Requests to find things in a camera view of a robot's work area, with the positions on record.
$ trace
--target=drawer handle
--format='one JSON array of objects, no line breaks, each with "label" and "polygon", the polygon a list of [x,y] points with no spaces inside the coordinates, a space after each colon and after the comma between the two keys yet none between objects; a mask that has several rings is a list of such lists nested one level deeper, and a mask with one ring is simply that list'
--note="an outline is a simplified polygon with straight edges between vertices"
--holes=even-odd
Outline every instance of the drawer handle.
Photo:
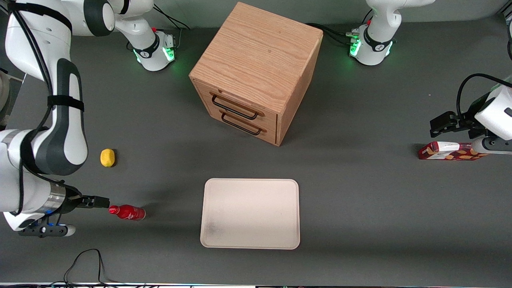
[{"label": "drawer handle", "polygon": [[228,107],[228,106],[224,106],[224,105],[222,105],[222,104],[220,104],[220,103],[218,103],[218,102],[215,102],[215,99],[217,99],[217,95],[215,95],[215,94],[213,94],[213,93],[212,93],[212,95],[213,95],[213,97],[211,98],[211,101],[212,101],[216,106],[218,106],[218,107],[220,107],[220,108],[223,108],[223,109],[226,109],[227,111],[229,111],[229,112],[231,112],[231,113],[234,113],[234,114],[236,114],[236,115],[238,115],[238,116],[240,116],[240,117],[244,117],[245,119],[249,119],[249,120],[254,120],[254,119],[256,119],[256,117],[257,117],[257,115],[258,115],[258,113],[257,113],[257,112],[255,112],[255,113],[254,113],[254,116],[249,116],[249,115],[245,115],[244,113],[241,113],[241,112],[238,112],[238,111],[236,111],[236,110],[233,110],[233,109],[231,109],[231,108],[230,108],[230,107]]},{"label": "drawer handle", "polygon": [[231,125],[231,126],[233,126],[235,128],[238,128],[238,129],[240,129],[240,130],[242,130],[244,132],[247,132],[247,133],[249,133],[251,135],[254,135],[254,136],[258,136],[261,133],[261,130],[262,130],[261,128],[259,128],[257,132],[253,132],[253,131],[251,131],[249,129],[245,129],[244,127],[242,127],[242,126],[240,126],[238,124],[235,124],[235,123],[233,123],[231,121],[228,121],[228,120],[224,119],[224,116],[226,116],[226,113],[222,113],[222,116],[221,116],[221,119],[222,119],[222,121],[224,123],[227,123],[227,124],[229,124],[229,125]]}]

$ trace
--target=plastic tray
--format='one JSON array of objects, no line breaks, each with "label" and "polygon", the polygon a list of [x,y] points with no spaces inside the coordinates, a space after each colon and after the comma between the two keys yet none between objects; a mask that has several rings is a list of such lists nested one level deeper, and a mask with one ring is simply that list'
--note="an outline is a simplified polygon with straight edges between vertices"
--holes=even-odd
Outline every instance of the plastic tray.
[{"label": "plastic tray", "polygon": [[201,244],[295,249],[301,241],[298,184],[291,179],[219,179],[204,186]]}]

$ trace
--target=plastic bottle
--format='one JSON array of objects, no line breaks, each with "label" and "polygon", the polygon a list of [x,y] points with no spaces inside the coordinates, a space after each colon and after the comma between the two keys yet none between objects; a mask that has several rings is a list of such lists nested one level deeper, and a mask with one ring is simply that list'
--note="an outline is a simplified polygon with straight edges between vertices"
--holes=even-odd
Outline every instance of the plastic bottle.
[{"label": "plastic bottle", "polygon": [[112,205],[109,207],[109,213],[126,220],[140,221],[146,217],[144,209],[131,205]]}]

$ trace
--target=drawer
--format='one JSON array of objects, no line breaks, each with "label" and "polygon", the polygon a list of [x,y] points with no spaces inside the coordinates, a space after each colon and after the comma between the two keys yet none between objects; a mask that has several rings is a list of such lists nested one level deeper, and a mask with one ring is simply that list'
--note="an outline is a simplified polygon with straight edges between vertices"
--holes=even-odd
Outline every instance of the drawer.
[{"label": "drawer", "polygon": [[241,130],[247,134],[257,137],[263,141],[269,142],[275,145],[275,129],[266,129],[258,127],[253,123],[249,123],[246,119],[240,118],[237,115],[231,114],[222,109],[215,109],[210,111],[210,115],[225,124],[228,124],[238,130]]},{"label": "drawer", "polygon": [[277,115],[275,113],[249,107],[235,100],[234,97],[229,96],[227,92],[219,91],[197,80],[195,82],[203,103],[207,105],[210,113],[221,109],[231,115],[238,116],[238,118],[246,123],[275,131],[277,125]]}]

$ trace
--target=wooden cabinet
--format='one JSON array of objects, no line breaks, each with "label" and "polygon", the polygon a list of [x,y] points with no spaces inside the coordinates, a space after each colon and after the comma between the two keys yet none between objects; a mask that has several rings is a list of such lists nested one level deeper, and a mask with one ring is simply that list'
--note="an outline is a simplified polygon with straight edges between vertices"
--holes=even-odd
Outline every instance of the wooden cabinet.
[{"label": "wooden cabinet", "polygon": [[311,82],[322,35],[238,2],[189,76],[210,116],[279,146]]}]

